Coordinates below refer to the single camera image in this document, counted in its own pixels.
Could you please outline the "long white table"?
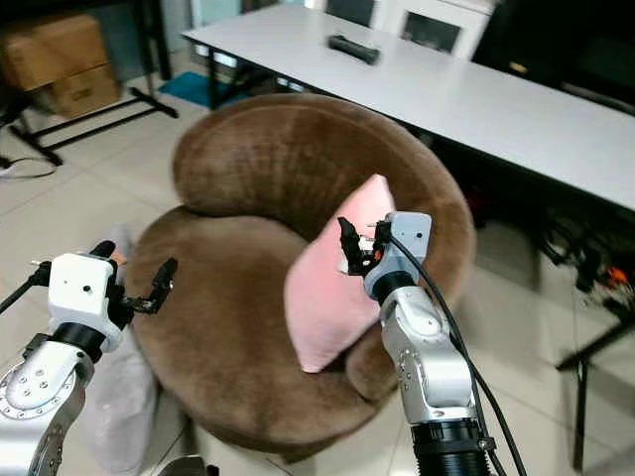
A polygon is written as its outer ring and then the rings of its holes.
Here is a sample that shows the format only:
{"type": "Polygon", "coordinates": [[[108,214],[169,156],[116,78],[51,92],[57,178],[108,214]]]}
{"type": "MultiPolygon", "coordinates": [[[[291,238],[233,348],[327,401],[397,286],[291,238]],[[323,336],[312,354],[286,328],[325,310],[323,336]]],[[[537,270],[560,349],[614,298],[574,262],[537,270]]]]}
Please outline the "long white table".
{"type": "Polygon", "coordinates": [[[186,31],[187,40],[635,210],[635,115],[296,4],[186,31]],[[381,51],[375,66],[326,38],[381,51]]]}

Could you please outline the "black metal chair legs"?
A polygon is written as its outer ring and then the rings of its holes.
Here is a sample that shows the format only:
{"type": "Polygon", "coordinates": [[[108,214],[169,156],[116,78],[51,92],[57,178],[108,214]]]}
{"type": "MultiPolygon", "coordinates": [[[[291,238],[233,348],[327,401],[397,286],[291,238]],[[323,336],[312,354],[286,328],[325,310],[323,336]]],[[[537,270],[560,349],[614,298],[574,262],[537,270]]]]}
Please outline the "black metal chair legs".
{"type": "Polygon", "coordinates": [[[600,352],[608,348],[621,337],[635,332],[635,311],[627,305],[621,305],[616,300],[607,300],[604,308],[615,314],[617,322],[598,337],[594,337],[588,344],[568,354],[555,369],[559,372],[569,371],[575,377],[575,403],[574,403],[574,431],[571,442],[571,468],[576,472],[583,471],[585,450],[585,426],[586,407],[588,407],[588,380],[591,361],[600,352]]]}

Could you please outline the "pink square pillow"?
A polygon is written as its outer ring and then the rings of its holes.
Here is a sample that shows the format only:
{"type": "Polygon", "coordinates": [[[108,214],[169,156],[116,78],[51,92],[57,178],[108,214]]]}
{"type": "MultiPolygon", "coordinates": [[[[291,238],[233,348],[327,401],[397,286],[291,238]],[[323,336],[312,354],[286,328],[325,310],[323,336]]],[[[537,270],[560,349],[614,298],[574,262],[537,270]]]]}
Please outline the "pink square pillow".
{"type": "Polygon", "coordinates": [[[344,262],[340,227],[344,217],[358,227],[373,225],[395,210],[393,194],[380,174],[369,177],[292,263],[283,303],[292,346],[301,371],[317,373],[335,361],[378,321],[378,303],[368,297],[362,278],[339,270],[344,262]]]}

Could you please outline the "teal floor mat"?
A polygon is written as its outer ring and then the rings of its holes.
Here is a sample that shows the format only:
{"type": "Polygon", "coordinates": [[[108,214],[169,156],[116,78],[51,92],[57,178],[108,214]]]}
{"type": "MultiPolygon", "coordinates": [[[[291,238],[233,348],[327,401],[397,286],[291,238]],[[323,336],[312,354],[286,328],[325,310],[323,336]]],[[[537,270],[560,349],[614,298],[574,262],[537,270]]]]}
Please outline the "teal floor mat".
{"type": "Polygon", "coordinates": [[[227,89],[226,83],[191,71],[179,73],[172,80],[165,81],[159,87],[159,91],[164,92],[164,94],[172,95],[174,98],[190,101],[190,103],[209,109],[214,108],[212,98],[210,98],[212,92],[223,95],[227,89]]]}

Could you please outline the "white glass-door cabinet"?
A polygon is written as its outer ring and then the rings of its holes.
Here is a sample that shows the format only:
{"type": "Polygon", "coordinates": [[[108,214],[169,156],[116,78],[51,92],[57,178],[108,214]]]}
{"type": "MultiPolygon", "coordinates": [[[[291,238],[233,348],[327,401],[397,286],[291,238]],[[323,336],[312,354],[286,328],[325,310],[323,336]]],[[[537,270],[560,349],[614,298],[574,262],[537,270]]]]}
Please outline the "white glass-door cabinet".
{"type": "Polygon", "coordinates": [[[470,60],[500,0],[305,0],[310,8],[470,60]]]}

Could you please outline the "black metal rack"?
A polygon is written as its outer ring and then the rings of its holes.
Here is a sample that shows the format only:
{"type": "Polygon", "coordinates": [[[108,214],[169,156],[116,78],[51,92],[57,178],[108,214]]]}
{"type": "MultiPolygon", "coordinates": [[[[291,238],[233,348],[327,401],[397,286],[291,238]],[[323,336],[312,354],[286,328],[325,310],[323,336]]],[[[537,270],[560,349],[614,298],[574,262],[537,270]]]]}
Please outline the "black metal rack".
{"type": "Polygon", "coordinates": [[[147,90],[142,91],[136,87],[127,87],[130,98],[118,101],[109,107],[98,108],[92,112],[83,114],[81,117],[64,119],[59,124],[33,130],[28,126],[24,113],[32,108],[32,96],[28,92],[20,91],[17,87],[6,86],[4,95],[0,101],[0,126],[1,130],[12,133],[15,139],[23,142],[24,145],[36,151],[38,159],[51,165],[52,171],[57,171],[64,164],[64,159],[58,154],[58,149],[76,142],[90,139],[122,124],[137,121],[146,115],[162,113],[171,118],[178,118],[179,113],[172,105],[163,103],[160,100],[160,92],[155,86],[154,75],[158,75],[162,83],[172,80],[174,72],[171,63],[171,50],[169,41],[165,33],[165,14],[163,0],[19,0],[17,6],[12,6],[8,14],[12,19],[28,19],[41,17],[50,13],[66,12],[66,10],[77,8],[95,8],[95,6],[105,6],[123,3],[130,6],[130,14],[133,24],[133,35],[135,35],[137,45],[139,45],[142,59],[142,77],[145,78],[147,90]],[[78,126],[83,122],[96,119],[100,115],[117,112],[119,109],[133,107],[133,105],[144,104],[145,108],[127,115],[127,117],[115,119],[115,121],[100,124],[77,135],[69,136],[54,144],[44,144],[42,140],[51,133],[67,130],[69,127],[78,126]]]}

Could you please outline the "small brown cardboard box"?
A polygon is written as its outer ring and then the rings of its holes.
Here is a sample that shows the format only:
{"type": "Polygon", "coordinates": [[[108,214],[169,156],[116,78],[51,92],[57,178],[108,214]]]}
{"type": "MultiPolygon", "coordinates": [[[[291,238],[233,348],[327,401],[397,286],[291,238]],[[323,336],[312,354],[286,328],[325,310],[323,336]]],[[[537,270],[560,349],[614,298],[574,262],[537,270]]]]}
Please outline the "small brown cardboard box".
{"type": "Polygon", "coordinates": [[[59,78],[46,87],[52,109],[64,119],[73,119],[109,107],[121,99],[121,86],[112,63],[59,78]]]}

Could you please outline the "brown round plush sofa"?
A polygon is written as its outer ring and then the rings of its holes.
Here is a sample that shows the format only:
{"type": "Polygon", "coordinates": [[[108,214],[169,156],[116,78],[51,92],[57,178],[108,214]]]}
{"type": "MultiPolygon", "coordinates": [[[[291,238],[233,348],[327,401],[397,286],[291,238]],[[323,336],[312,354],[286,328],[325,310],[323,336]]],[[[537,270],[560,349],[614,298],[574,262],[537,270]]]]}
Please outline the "brown round plush sofa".
{"type": "Polygon", "coordinates": [[[179,267],[162,309],[133,321],[159,384],[219,440],[303,461],[372,421],[398,391],[372,323],[309,373],[292,344],[283,283],[341,205],[381,176],[399,210],[433,218],[423,263],[457,304],[475,259],[470,208],[444,164],[385,115],[281,92],[196,122],[173,159],[176,208],[142,232],[128,291],[179,267]]]}

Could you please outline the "large brown cardboard box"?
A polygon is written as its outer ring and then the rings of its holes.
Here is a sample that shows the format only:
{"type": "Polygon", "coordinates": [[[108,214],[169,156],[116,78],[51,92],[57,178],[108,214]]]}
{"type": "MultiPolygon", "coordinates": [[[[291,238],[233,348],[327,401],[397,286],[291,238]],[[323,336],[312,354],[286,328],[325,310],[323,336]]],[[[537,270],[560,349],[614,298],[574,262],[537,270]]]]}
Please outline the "large brown cardboard box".
{"type": "Polygon", "coordinates": [[[98,19],[59,14],[15,22],[3,29],[3,77],[29,91],[106,64],[107,47],[98,19]]]}

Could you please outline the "dark robot foot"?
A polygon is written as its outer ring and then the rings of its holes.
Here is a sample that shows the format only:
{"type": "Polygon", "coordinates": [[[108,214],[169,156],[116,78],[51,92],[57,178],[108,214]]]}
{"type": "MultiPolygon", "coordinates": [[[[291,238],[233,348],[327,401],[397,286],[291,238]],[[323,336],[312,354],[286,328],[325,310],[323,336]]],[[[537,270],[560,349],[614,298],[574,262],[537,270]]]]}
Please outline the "dark robot foot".
{"type": "Polygon", "coordinates": [[[165,463],[154,476],[219,476],[219,468],[200,456],[182,456],[165,463]]]}

